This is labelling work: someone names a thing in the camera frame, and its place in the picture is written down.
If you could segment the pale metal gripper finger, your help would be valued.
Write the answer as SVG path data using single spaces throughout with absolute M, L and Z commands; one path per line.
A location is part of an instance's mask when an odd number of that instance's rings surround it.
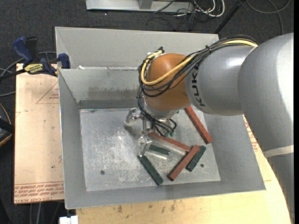
M 140 119 L 140 113 L 137 108 L 131 108 L 127 114 L 126 120 L 124 121 L 124 127 L 131 127 L 137 124 Z
M 141 136 L 138 139 L 138 154 L 137 157 L 142 157 L 145 155 L 146 151 L 150 147 L 152 139 L 148 135 Z

